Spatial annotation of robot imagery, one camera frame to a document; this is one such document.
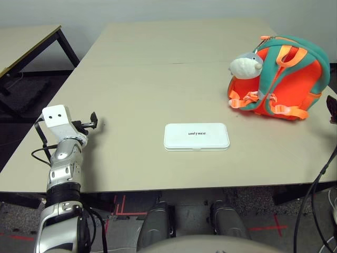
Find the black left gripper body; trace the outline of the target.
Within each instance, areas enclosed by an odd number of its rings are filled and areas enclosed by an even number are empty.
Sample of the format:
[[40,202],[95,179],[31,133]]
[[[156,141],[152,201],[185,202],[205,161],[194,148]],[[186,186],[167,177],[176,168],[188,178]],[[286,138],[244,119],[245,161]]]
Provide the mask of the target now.
[[90,123],[82,123],[81,121],[72,121],[72,125],[82,134],[88,134],[87,128],[91,127]]

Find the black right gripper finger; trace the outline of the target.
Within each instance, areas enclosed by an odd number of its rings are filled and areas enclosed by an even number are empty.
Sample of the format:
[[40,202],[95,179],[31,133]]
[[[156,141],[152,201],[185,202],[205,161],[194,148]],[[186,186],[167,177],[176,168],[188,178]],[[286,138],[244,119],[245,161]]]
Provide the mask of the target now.
[[326,106],[331,115],[330,122],[337,123],[337,100],[328,95],[328,97],[326,98]]

